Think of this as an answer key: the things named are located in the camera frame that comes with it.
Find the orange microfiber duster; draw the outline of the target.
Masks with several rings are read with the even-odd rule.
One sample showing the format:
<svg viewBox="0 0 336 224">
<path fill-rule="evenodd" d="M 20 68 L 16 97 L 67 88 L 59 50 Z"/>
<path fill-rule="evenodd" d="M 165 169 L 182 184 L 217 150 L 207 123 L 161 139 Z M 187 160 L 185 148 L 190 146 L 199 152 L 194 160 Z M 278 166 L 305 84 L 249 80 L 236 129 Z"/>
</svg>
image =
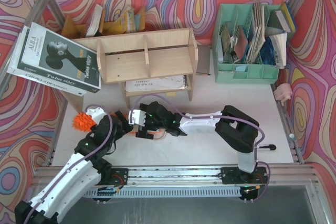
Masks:
<svg viewBox="0 0 336 224">
<path fill-rule="evenodd" d="M 72 121 L 72 127 L 75 130 L 82 132 L 89 132 L 91 127 L 96 125 L 92 118 L 86 115 L 84 112 L 78 113 Z"/>
</svg>

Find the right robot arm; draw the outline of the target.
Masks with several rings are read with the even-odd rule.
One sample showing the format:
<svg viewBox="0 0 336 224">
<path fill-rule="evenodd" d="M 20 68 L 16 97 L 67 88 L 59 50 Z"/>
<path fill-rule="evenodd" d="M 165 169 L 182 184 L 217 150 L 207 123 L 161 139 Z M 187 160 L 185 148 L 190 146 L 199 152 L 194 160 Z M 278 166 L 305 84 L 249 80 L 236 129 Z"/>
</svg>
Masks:
<svg viewBox="0 0 336 224">
<path fill-rule="evenodd" d="M 159 129 L 175 137 L 215 132 L 237 152 L 240 171 L 251 174 L 257 166 L 255 139 L 259 123 L 231 105 L 214 113 L 195 115 L 172 113 L 155 101 L 130 110 L 129 124 L 139 127 L 137 137 L 148 139 L 153 138 L 150 131 Z"/>
</svg>

